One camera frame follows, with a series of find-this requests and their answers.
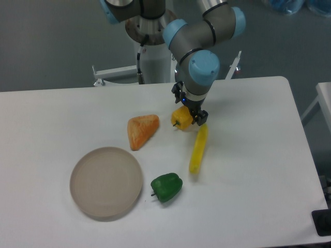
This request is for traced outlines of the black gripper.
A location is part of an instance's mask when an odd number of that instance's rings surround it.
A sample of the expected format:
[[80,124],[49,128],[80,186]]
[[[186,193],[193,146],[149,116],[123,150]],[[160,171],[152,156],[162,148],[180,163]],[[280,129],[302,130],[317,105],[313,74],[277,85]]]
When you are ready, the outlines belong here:
[[183,92],[183,85],[184,83],[179,81],[176,82],[171,89],[171,92],[175,96],[175,103],[177,104],[181,102],[184,106],[186,106],[190,110],[192,124],[196,123],[198,126],[201,126],[205,124],[208,119],[208,112],[201,110],[204,99],[199,101],[190,100]]

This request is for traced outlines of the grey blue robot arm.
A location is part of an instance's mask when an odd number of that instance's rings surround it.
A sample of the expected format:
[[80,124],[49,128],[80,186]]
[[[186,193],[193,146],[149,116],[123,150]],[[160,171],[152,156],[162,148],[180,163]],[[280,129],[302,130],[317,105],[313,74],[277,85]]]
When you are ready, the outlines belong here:
[[193,123],[206,123],[208,113],[201,106],[220,70],[218,57],[208,48],[242,34],[244,13],[227,1],[199,1],[203,19],[189,25],[183,19],[171,18],[165,1],[100,1],[100,5],[107,20],[111,24],[124,21],[127,34],[139,44],[139,84],[147,78],[141,65],[143,49],[165,44],[184,73],[183,80],[172,88],[175,101],[188,109]]

